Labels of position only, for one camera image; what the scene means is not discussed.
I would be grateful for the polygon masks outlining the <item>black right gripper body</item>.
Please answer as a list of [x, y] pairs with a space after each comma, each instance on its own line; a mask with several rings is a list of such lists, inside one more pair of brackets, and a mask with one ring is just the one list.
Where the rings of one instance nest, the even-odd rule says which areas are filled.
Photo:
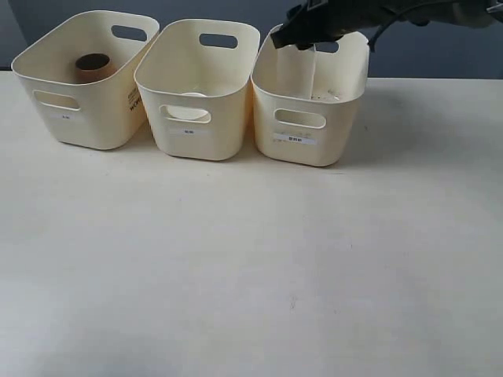
[[424, 26], [432, 21], [456, 23], [456, 7], [447, 1], [307, 1], [287, 13], [286, 24], [323, 23], [330, 31], [348, 33], [378, 27], [393, 17]]

